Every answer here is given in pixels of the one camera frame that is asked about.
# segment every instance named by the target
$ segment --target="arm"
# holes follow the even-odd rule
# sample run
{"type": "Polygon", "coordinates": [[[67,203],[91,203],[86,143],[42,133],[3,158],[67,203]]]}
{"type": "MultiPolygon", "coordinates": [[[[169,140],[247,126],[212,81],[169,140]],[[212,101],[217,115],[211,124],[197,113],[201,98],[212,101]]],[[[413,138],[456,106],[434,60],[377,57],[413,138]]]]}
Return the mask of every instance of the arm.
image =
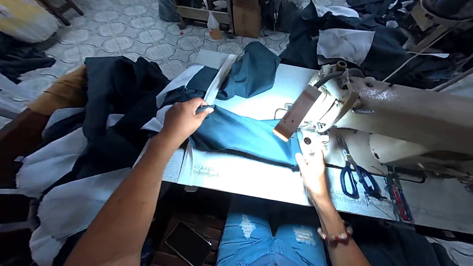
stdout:
{"type": "MultiPolygon", "coordinates": [[[[324,154],[316,152],[313,157],[304,158],[296,154],[307,195],[319,215],[322,230],[327,235],[345,232],[345,225],[330,200],[325,180],[324,154]]],[[[355,241],[350,238],[347,244],[327,245],[333,266],[369,266],[355,241]]]]}
{"type": "Polygon", "coordinates": [[[194,98],[166,112],[163,130],[139,163],[108,199],[66,260],[73,265],[139,265],[141,248],[158,200],[163,171],[179,145],[213,111],[195,110],[207,103],[194,98]]]}

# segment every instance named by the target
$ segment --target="white bag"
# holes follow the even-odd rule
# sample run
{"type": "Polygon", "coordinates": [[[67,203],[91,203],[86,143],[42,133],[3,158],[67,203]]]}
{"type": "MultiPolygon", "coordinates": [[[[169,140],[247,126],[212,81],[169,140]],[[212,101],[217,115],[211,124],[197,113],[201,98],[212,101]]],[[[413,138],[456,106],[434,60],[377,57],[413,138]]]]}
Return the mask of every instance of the white bag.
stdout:
{"type": "Polygon", "coordinates": [[[0,31],[15,39],[38,43],[58,29],[58,20],[34,0],[0,0],[0,31]]]}

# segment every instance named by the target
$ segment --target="hand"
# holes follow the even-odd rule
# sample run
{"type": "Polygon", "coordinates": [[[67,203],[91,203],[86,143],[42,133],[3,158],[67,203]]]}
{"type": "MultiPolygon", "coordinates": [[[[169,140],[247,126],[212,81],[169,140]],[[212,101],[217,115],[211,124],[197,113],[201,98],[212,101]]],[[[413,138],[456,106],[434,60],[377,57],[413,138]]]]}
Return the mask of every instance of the hand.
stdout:
{"type": "Polygon", "coordinates": [[[213,112],[213,108],[209,107],[195,114],[197,108],[206,105],[208,104],[201,98],[194,98],[183,103],[174,103],[166,112],[160,134],[165,134],[180,145],[199,128],[204,118],[213,112]]]}
{"type": "Polygon", "coordinates": [[[309,196],[312,203],[315,205],[323,200],[330,201],[325,180],[325,163],[322,150],[315,152],[313,156],[307,157],[296,153],[296,161],[306,187],[307,196],[309,196]]]}

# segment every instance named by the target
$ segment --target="wooden stool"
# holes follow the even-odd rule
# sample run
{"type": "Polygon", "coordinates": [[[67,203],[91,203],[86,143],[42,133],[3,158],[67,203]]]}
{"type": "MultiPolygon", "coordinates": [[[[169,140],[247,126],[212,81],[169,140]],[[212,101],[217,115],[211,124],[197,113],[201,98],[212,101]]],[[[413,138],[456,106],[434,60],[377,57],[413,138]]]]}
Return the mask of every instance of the wooden stool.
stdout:
{"type": "Polygon", "coordinates": [[[49,11],[53,15],[55,15],[58,19],[60,19],[66,26],[70,26],[70,22],[62,14],[66,12],[67,10],[69,10],[70,8],[73,8],[75,11],[77,11],[79,15],[81,16],[84,15],[84,12],[82,12],[82,10],[80,10],[80,8],[76,6],[76,4],[72,2],[72,0],[65,0],[66,2],[59,7],[53,6],[49,2],[49,0],[39,0],[39,1],[42,2],[46,6],[46,8],[48,8],[49,11]]]}

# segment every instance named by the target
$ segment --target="smartphone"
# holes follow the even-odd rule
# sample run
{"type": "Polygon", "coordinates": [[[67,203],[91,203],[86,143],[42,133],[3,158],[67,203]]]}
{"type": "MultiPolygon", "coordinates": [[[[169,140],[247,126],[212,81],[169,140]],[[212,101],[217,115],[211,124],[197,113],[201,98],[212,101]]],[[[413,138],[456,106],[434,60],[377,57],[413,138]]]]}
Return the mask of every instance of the smartphone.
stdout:
{"type": "Polygon", "coordinates": [[[180,221],[165,241],[182,259],[192,266],[202,266],[212,244],[180,221]]]}

